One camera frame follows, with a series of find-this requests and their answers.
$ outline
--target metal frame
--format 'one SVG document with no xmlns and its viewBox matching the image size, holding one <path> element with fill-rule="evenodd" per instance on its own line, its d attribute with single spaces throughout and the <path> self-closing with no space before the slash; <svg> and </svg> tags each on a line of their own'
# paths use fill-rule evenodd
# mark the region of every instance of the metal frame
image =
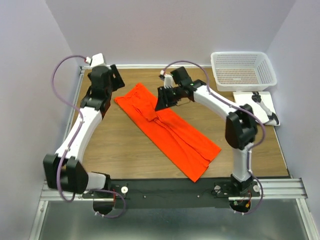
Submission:
<svg viewBox="0 0 320 240">
<path fill-rule="evenodd" d="M 134 65 L 134 66 L 133 65 L 128 65 L 128 66 L 123 65 L 118 68 L 119 69 L 161 68 L 164 66 L 165 65 L 163 65 L 163 66 L 162 65 Z M 80 93 L 81 84 L 82 84 L 86 69 L 90 69 L 90 68 L 81 67 L 79 81 L 78 81 L 75 96 L 73 99 L 74 104 L 77 103 L 79 93 Z M 63 136 L 63 140 L 66 139 L 66 137 L 72 127 L 74 114 L 75 114 L 75 110 L 72 109 L 72 111 L 70 112 L 69 119 L 68 119 L 68 125 L 66 127 L 65 134 Z M 276 131 L 275 131 L 275 135 L 276 135 L 276 138 L 278 141 L 278 145 L 281 148 Z M 282 150 L 281 150 L 281 154 L 282 154 L 284 162 L 286 163 Z M 300 179 L 300 178 L 299 179 L 294 179 L 294 178 L 263 178 L 263 179 L 260 179 L 260 181 L 262 183 L 263 190 L 264 190 L 264 199 L 296 199 L 296 202 L 297 202 L 297 205 L 298 205 L 301 217 L 302 217 L 302 221 L 303 221 L 304 227 L 306 229 L 307 236 L 308 236 L 309 240 L 320 240 L 318 232 L 317 232 L 317 228 L 315 226 L 312 215 L 311 215 L 311 213 L 308 209 L 307 203 L 306 203 L 306 199 L 308 198 L 308 196 L 307 196 L 302 179 Z M 72 193 L 66 192 L 64 194 L 67 198 L 68 197 L 71 198 L 71 196 L 72 196 Z M 237 199 L 239 199 L 239 198 L 237 198 L 237 197 L 230 197 L 229 198 L 229 200 L 237 200 Z M 75 201 L 92 201 L 92 199 L 90 199 L 90 198 L 88 198 L 88 199 L 83 198 L 81 194 L 76 194 L 74 200 Z M 29 240 L 38 240 L 39 239 L 40 234 L 41 234 L 41 230 L 42 230 L 42 226 L 43 226 L 43 222 L 45 220 L 46 211 L 47 211 L 49 201 L 63 201 L 63 200 L 61 199 L 58 191 L 49 189 L 48 185 L 47 185 L 47 181 L 44 181 Z M 95 199 L 95 201 L 113 201 L 113 199 L 112 198 Z"/>
<path fill-rule="evenodd" d="M 117 69 L 164 69 L 167 64 L 117 64 Z M 174 64 L 171 65 L 171 69 L 185 67 L 186 69 L 197 68 L 197 66 L 192 64 Z M 203 68 L 212 68 L 211 64 L 202 64 Z M 92 69 L 90 66 L 81 66 L 81 70 Z"/>
</svg>

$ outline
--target cable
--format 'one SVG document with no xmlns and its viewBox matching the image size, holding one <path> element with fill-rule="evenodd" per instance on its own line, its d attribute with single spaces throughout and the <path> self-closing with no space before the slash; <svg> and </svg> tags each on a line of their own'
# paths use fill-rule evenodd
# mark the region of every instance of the cable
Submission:
<svg viewBox="0 0 320 240">
<path fill-rule="evenodd" d="M 63 200 L 65 200 L 66 202 L 68 203 L 71 203 L 74 199 L 75 199 L 75 196 L 76 196 L 76 193 L 74 192 L 72 194 L 72 198 L 71 199 L 67 199 L 66 196 L 64 195 L 63 193 L 63 190 L 62 190 L 62 187 L 61 187 L 61 181 L 60 181 L 60 176 L 61 176 L 61 168 L 62 168 L 62 165 L 64 163 L 64 160 L 65 160 L 65 157 L 67 155 L 67 152 L 69 150 L 69 148 L 71 147 L 72 143 L 74 142 L 74 140 L 76 139 L 81 127 L 82 127 L 82 124 L 83 124 L 83 121 L 84 121 L 84 116 L 82 114 L 82 112 L 80 111 L 80 108 L 78 108 L 77 106 L 75 106 L 74 104 L 72 104 L 71 102 L 68 102 L 67 100 L 65 100 L 59 93 L 58 91 L 56 90 L 56 87 L 55 87 L 55 75 L 57 73 L 57 70 L 58 68 L 60 67 L 60 65 L 68 60 L 68 59 L 72 59 L 72 58 L 82 58 L 84 60 L 86 60 L 86 58 L 84 56 L 81 56 L 81 55 L 70 55 L 70 56 L 67 56 L 65 57 L 64 59 L 62 59 L 54 68 L 53 70 L 53 73 L 52 73 L 52 76 L 51 76 L 51 87 L 52 87 L 52 90 L 53 90 L 53 93 L 55 94 L 55 96 L 61 101 L 63 102 L 64 104 L 72 107 L 73 109 L 75 109 L 78 113 L 79 113 L 79 116 L 81 118 L 81 121 L 80 121 L 80 124 L 78 126 L 78 128 L 76 129 L 73 137 L 71 138 L 70 142 L 68 143 L 67 145 L 67 149 L 64 150 L 62 156 L 61 156 L 61 159 L 59 161 L 59 164 L 58 164 L 58 169 L 57 169 L 57 172 L 56 172 L 56 188 L 59 192 L 59 195 L 61 196 L 61 198 Z"/>
<path fill-rule="evenodd" d="M 182 105 L 185 105 L 185 104 L 189 104 L 189 103 L 191 103 L 191 100 L 189 99 L 189 101 L 188 102 L 185 102 L 185 103 L 181 103 L 181 104 L 179 104 L 179 105 L 176 105 L 177 107 L 180 107 L 180 106 L 182 106 Z"/>
<path fill-rule="evenodd" d="M 125 198 L 121 194 L 117 193 L 116 191 L 110 191 L 110 190 L 104 190 L 104 189 L 97 189 L 95 191 L 117 195 L 123 201 L 123 208 L 122 208 L 122 211 L 119 214 L 114 215 L 114 216 L 108 216 L 108 215 L 104 215 L 104 214 L 101 214 L 100 212 L 96 211 L 95 212 L 96 215 L 99 215 L 99 216 L 101 216 L 103 218 L 106 218 L 106 219 L 116 219 L 116 218 L 120 217 L 122 214 L 124 214 L 126 212 L 127 203 L 126 203 Z"/>
<path fill-rule="evenodd" d="M 251 200 L 251 197 L 252 197 L 252 194 L 251 194 L 251 192 L 248 190 L 248 194 L 249 194 L 249 201 Z M 240 204 L 240 203 L 242 203 L 244 200 L 245 200 L 245 198 L 246 198 L 247 196 L 244 196 L 239 202 L 238 202 L 238 204 Z"/>
<path fill-rule="evenodd" d="M 253 144 L 252 146 L 250 146 L 247 151 L 248 153 L 253 149 L 255 148 L 256 146 L 259 146 L 260 144 L 262 144 L 262 142 L 265 140 L 266 138 L 266 128 L 264 126 L 264 124 L 259 120 L 259 118 L 257 118 L 253 113 L 249 112 L 248 110 L 245 110 L 241 107 L 238 107 L 236 106 L 235 104 L 232 104 L 232 103 L 229 103 L 227 102 L 226 100 L 224 100 L 223 98 L 219 97 L 218 95 L 214 94 L 211 89 L 210 89 L 210 78 L 209 78 L 209 75 L 207 73 L 207 71 L 202 67 L 200 66 L 199 64 L 195 63 L 195 62 L 192 62 L 192 61 L 188 61 L 188 60 L 178 60 L 178 61 L 174 61 L 174 62 L 171 62 L 169 63 L 165 68 L 162 69 L 162 71 L 165 73 L 167 68 L 169 68 L 171 65 L 174 65 L 174 64 L 177 64 L 177 63 L 189 63 L 189 64 L 192 64 L 192 65 L 195 65 L 197 66 L 198 68 L 200 68 L 204 74 L 205 74 L 205 78 L 206 78 L 206 88 L 209 92 L 210 95 L 212 95 L 213 97 L 215 97 L 217 100 L 219 100 L 220 102 L 228 105 L 229 107 L 233 108 L 233 109 L 236 109 L 236 110 L 239 110 L 239 111 L 242 111 L 246 114 L 248 114 L 250 117 L 252 117 L 254 120 L 256 120 L 258 122 L 258 124 L 261 126 L 262 128 L 262 138 L 260 139 L 259 142 Z M 250 161 L 250 155 L 251 154 L 247 154 L 247 165 L 249 164 L 249 161 Z M 241 214 L 251 214 L 253 213 L 254 211 L 256 211 L 258 209 L 258 207 L 261 205 L 262 203 L 262 200 L 264 198 L 264 190 L 263 190 L 263 186 L 261 184 L 261 182 L 259 181 L 259 179 L 253 174 L 252 170 L 251 169 L 248 169 L 247 170 L 249 172 L 249 174 L 252 176 L 253 179 L 255 179 L 257 181 L 257 183 L 260 185 L 260 189 L 261 189 L 261 197 L 260 197 L 260 200 L 258 202 L 258 204 L 250 211 L 248 212 L 240 212 Z"/>
<path fill-rule="evenodd" d="M 79 124 L 78 128 L 76 129 L 74 135 L 72 136 L 70 142 L 69 142 L 68 145 L 67 145 L 67 149 L 64 150 L 64 152 L 63 152 L 63 154 L 62 154 L 62 156 L 61 156 L 61 159 L 60 159 L 59 164 L 58 164 L 57 172 L 56 172 L 56 187 L 57 187 L 57 190 L 58 190 L 59 195 L 61 196 L 61 198 L 62 198 L 64 201 L 66 201 L 67 203 L 73 202 L 73 200 L 75 199 L 76 193 L 74 192 L 74 193 L 72 194 L 71 199 L 67 199 L 66 196 L 64 195 L 63 190 L 62 190 L 62 187 L 61 187 L 61 181 L 60 181 L 61 168 L 62 168 L 62 165 L 63 165 L 63 163 L 64 163 L 64 160 L 65 160 L 65 158 L 66 158 L 66 155 L 67 155 L 67 152 L 68 152 L 69 148 L 71 147 L 72 143 L 73 143 L 74 140 L 76 139 L 76 137 L 77 137 L 77 135 L 78 135 L 78 133 L 79 133 L 81 127 L 82 127 L 82 124 L 83 124 L 83 121 L 84 121 L 84 116 L 83 116 L 82 112 L 80 111 L 80 108 L 79 108 L 79 107 L 77 107 L 76 105 L 72 104 L 71 102 L 65 100 L 65 99 L 58 93 L 58 91 L 57 91 L 57 89 L 56 89 L 56 87 L 55 87 L 55 75 L 56 75 L 57 70 L 58 70 L 58 68 L 60 67 L 60 65 L 61 65 L 64 61 L 66 61 L 66 60 L 68 60 L 68 59 L 72 59 L 72 58 L 81 58 L 81 59 L 86 60 L 86 57 L 84 57 L 84 56 L 82 56 L 82 55 L 70 55 L 70 56 L 67 56 L 67 57 L 65 57 L 64 59 L 62 59 L 62 60 L 55 66 L 55 68 L 54 68 L 54 70 L 53 70 L 53 73 L 52 73 L 52 75 L 51 75 L 51 87 L 52 87 L 52 90 L 53 90 L 54 95 L 55 95 L 61 102 L 63 102 L 64 104 L 66 104 L 66 105 L 68 105 L 68 106 L 70 106 L 70 107 L 72 107 L 74 110 L 76 110 L 76 111 L 79 113 L 79 116 L 80 116 L 80 118 L 81 118 L 81 121 L 80 121 L 80 124 Z M 117 195 L 117 196 L 119 196 L 119 197 L 122 199 L 122 201 L 123 201 L 123 210 L 122 210 L 118 215 L 115 215 L 115 216 L 107 216 L 107 215 L 104 215 L 104 216 L 103 216 L 104 218 L 114 219 L 114 218 L 117 218 L 117 217 L 121 216 L 121 215 L 125 212 L 125 210 L 126 210 L 126 205 L 127 205 L 127 204 L 126 204 L 126 201 L 125 201 L 124 197 L 121 196 L 119 193 L 117 193 L 117 192 L 115 192 L 115 191 L 104 190 L 104 189 L 95 189 L 95 191 L 97 191 L 97 192 L 104 192 L 104 193 L 110 193 L 110 194 Z"/>
</svg>

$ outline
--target gray floor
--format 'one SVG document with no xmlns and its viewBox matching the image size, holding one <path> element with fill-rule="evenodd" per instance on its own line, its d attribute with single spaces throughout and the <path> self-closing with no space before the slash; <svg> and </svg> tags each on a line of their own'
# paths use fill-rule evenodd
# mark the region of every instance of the gray floor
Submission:
<svg viewBox="0 0 320 240">
<path fill-rule="evenodd" d="M 117 219 L 95 216 L 92 202 L 50 202 L 41 240 L 307 240 L 294 199 L 264 200 L 241 216 L 228 209 L 127 210 Z"/>
</svg>

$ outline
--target white basket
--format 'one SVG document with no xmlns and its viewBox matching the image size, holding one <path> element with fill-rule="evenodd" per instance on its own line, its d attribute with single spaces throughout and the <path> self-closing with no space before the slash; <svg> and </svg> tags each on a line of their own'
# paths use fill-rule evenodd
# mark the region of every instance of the white basket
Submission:
<svg viewBox="0 0 320 240">
<path fill-rule="evenodd" d="M 263 91 L 277 84 L 268 56 L 259 51 L 224 51 L 211 54 L 218 91 Z"/>
</svg>

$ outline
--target white wall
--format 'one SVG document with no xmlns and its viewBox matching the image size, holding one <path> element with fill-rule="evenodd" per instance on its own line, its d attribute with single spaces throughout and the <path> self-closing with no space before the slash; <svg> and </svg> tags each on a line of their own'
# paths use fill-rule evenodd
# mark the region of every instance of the white wall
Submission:
<svg viewBox="0 0 320 240">
<path fill-rule="evenodd" d="M 297 0 L 267 54 L 278 84 L 272 97 L 279 141 L 295 178 L 302 177 L 320 231 L 320 1 Z"/>
<path fill-rule="evenodd" d="M 44 181 L 42 161 L 66 126 L 67 108 L 50 87 L 55 64 L 70 55 L 44 0 L 0 3 L 0 239 L 29 238 Z M 59 71 L 71 97 L 76 61 Z"/>
<path fill-rule="evenodd" d="M 266 51 L 295 0 L 46 0 L 73 53 L 109 63 L 210 64 L 215 51 Z"/>
</svg>

